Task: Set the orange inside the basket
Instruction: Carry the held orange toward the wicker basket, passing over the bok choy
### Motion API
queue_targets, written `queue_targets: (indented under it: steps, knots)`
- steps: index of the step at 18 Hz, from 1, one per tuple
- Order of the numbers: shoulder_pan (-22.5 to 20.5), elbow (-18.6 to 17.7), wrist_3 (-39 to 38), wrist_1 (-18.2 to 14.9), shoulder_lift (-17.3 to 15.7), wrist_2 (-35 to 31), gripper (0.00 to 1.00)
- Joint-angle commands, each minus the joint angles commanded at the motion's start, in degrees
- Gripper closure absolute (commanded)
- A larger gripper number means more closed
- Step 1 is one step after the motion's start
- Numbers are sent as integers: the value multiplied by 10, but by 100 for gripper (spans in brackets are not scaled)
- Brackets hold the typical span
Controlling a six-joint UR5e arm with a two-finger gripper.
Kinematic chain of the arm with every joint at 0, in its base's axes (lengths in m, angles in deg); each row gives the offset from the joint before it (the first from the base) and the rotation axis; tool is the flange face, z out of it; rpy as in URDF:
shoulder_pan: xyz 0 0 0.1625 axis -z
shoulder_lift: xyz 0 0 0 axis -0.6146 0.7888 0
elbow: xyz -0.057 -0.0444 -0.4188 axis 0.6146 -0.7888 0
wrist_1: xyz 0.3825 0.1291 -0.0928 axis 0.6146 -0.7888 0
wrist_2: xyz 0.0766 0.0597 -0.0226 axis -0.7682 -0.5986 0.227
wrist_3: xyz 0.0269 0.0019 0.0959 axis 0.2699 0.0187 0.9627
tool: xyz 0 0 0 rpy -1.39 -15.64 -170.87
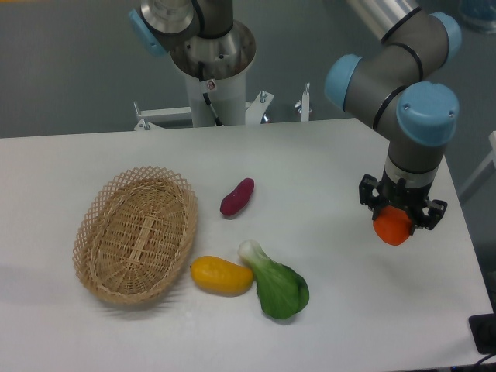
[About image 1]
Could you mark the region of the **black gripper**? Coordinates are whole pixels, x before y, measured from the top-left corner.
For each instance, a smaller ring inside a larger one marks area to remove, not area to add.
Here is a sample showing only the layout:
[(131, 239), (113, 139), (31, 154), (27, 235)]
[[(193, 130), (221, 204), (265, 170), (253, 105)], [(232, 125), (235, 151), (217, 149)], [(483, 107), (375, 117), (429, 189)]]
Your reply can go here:
[(410, 188), (404, 179), (393, 182), (388, 176), (383, 176), (379, 181), (365, 174), (359, 184), (359, 200), (372, 212), (373, 221), (387, 206), (406, 212), (412, 222), (409, 230), (412, 236), (417, 229), (433, 230), (445, 215), (447, 202), (430, 200), (430, 188), (431, 184)]

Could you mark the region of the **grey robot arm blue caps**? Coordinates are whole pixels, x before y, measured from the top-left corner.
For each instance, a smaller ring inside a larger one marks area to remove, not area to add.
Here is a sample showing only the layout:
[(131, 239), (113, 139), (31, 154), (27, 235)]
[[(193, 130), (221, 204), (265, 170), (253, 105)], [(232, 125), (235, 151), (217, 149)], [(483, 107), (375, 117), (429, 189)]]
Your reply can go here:
[[(461, 31), (443, 13), (414, 1), (352, 1), (353, 11), (380, 40), (372, 59), (340, 57), (325, 78), (325, 96), (389, 142), (381, 179), (365, 175), (362, 205), (375, 233), (398, 245), (417, 229), (434, 229), (446, 203), (429, 198), (456, 130), (459, 102), (428, 76), (459, 50)], [(272, 95), (246, 100), (253, 34), (233, 17), (230, 1), (143, 1), (129, 13), (141, 43), (154, 56), (170, 54), (183, 74), (193, 125), (258, 125)]]

